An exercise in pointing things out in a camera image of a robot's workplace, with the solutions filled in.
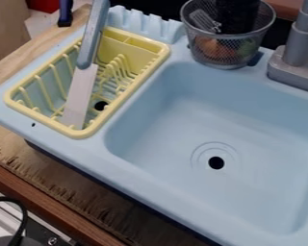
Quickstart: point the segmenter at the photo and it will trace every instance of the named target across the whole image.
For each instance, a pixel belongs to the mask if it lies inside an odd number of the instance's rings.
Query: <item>faucet spout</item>
[[[308,0],[305,0],[292,26],[282,60],[292,66],[308,62]]]

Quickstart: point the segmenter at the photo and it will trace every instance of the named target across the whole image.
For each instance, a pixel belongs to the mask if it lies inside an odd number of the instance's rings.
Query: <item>mesh basket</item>
[[[181,19],[186,26],[192,55],[198,62],[220,68],[235,69],[246,66],[257,54],[266,31],[275,20],[275,11],[261,2],[252,32],[224,35],[208,32],[193,25],[190,15],[199,9],[198,0],[187,2],[181,10]],[[215,19],[216,1],[206,0],[206,12]]]

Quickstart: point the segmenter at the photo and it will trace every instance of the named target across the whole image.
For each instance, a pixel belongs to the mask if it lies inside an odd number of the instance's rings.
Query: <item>gray faucet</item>
[[[271,56],[268,74],[275,81],[308,90],[308,0],[299,11],[287,44]]]

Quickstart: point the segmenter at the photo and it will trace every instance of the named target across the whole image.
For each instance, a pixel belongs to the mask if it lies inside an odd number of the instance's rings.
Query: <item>small hole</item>
[[[219,157],[212,157],[208,161],[211,168],[215,170],[220,170],[224,165],[225,161],[222,158]]]
[[[105,101],[99,101],[94,105],[94,108],[97,111],[103,111],[106,105],[108,105],[108,103],[106,103]]]

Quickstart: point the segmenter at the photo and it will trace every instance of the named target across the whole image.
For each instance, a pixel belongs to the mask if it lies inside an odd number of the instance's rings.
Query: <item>yellow dish rack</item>
[[[168,57],[166,44],[107,27],[96,56],[99,64],[82,130],[60,123],[81,39],[5,93],[5,103],[72,138],[93,135]]]

